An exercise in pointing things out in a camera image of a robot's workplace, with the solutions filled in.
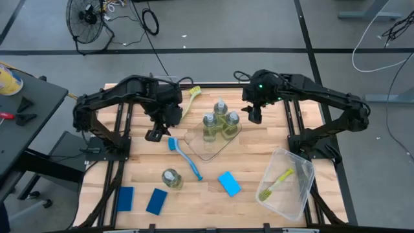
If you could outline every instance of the wooden tabletop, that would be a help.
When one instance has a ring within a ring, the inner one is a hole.
[[[283,102],[262,110],[262,124],[249,122],[247,113],[240,111],[247,105],[241,100],[241,93],[242,89],[239,88],[202,89],[202,94],[194,100],[180,125],[169,129],[172,137],[179,139],[181,150],[196,164],[203,176],[202,181],[197,181],[183,157],[176,151],[169,150],[167,136],[162,137],[159,143],[144,139],[153,123],[138,104],[134,105],[130,133],[131,155],[125,164],[122,181],[122,186],[135,187],[133,209],[130,212],[118,213],[116,228],[148,228],[150,223],[155,223],[157,228],[261,228],[263,223],[270,223],[271,227],[306,226],[304,217],[298,222],[292,222],[256,202],[255,192],[272,152],[277,148],[288,150],[289,129]],[[211,162],[202,162],[185,143],[184,134],[201,122],[204,113],[212,112],[219,97],[226,102],[229,111],[239,113],[243,130]],[[190,94],[183,91],[182,107],[186,106],[189,98]],[[306,128],[322,125],[316,102],[304,101],[300,102],[300,106]],[[98,119],[108,129],[114,128],[116,108],[114,105],[99,111]],[[121,130],[126,117],[126,107],[124,109]],[[293,119],[298,133],[296,117]],[[327,159],[316,159],[312,162],[320,195],[340,219],[347,221],[332,162]],[[74,225],[83,222],[101,198],[106,167],[107,162],[99,162],[86,174]],[[161,174],[167,168],[173,168],[182,175],[182,190],[172,190],[161,181]],[[230,171],[241,185],[242,190],[233,197],[228,196],[217,180],[225,171]],[[146,212],[154,188],[168,192],[159,216]],[[109,224],[112,200],[108,203],[105,224]],[[309,198],[309,203],[313,219],[316,219],[312,197]]]

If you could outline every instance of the clear glass plate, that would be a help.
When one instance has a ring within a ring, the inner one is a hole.
[[[232,137],[225,139],[221,129],[216,129],[215,140],[206,142],[203,137],[204,124],[201,122],[194,129],[190,129],[184,135],[184,141],[204,162],[210,162],[224,147],[227,146],[241,131],[241,124],[237,124],[237,132]]]

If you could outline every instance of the red tool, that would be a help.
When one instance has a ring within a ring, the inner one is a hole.
[[[12,113],[0,112],[0,118],[6,119],[6,120],[13,120],[14,115]]]

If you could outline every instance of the floor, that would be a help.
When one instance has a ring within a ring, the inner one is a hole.
[[[315,1],[300,0],[313,49],[328,49],[315,54],[324,86],[359,96],[387,93],[398,67],[360,73],[351,61],[349,51],[358,43],[369,22],[337,18],[341,10],[363,10],[372,2],[318,0],[315,4]],[[141,43],[128,47],[111,44],[109,49],[120,54],[75,55],[74,42],[65,22],[66,5],[66,1],[53,0],[1,1],[0,60],[36,76],[45,75],[48,82],[76,95],[95,92],[105,83],[118,82],[130,74],[165,75],[155,55],[146,50],[151,47],[145,36]],[[191,76],[199,82],[231,82],[235,70],[253,73],[269,69],[314,77],[294,1],[171,0],[154,1],[150,5],[160,23],[160,34],[151,37],[151,41],[156,49],[161,49],[160,59],[170,75]],[[136,6],[140,12],[146,4],[137,3]],[[413,8],[414,1],[401,0],[390,1],[384,10],[406,17]],[[6,25],[12,14],[17,17],[8,28]],[[115,12],[108,15],[133,17],[128,7],[116,7]],[[374,23],[361,48],[383,47],[385,39],[378,35],[392,25],[393,22]],[[142,34],[137,22],[126,18],[112,21],[109,26],[116,34],[115,41],[120,43],[136,41]],[[8,31],[4,40],[3,29]],[[388,48],[412,48],[413,29],[391,42]],[[107,34],[102,32],[95,42],[80,45],[80,48],[99,49],[107,40]],[[335,51],[329,49],[345,50],[333,53]],[[374,69],[407,56],[404,52],[364,53],[356,54],[355,62],[361,69]],[[412,87],[414,66],[410,63],[412,61],[401,71],[391,93],[398,94]],[[63,131],[75,133],[70,114],[73,104],[70,98],[64,101],[31,144],[32,149],[48,153]],[[385,104],[370,106],[372,114],[367,130],[338,135],[358,224],[414,228],[411,221],[414,162],[389,136],[385,127]],[[333,118],[339,114],[339,110],[331,109]],[[392,132],[414,153],[414,144],[410,143],[414,132],[414,124],[410,124],[412,114],[411,105],[389,106]],[[29,175],[18,184],[17,192],[27,183]],[[29,227],[35,229],[34,232],[66,228],[75,213],[76,193],[44,179],[35,189],[52,199],[54,205],[12,223],[12,232],[25,232]],[[10,215],[34,204],[33,201],[17,201],[16,195],[6,200]]]

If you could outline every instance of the light blue sponge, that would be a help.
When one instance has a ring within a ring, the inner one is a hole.
[[[225,172],[219,176],[219,181],[230,197],[233,197],[241,190],[239,183],[230,172]]]

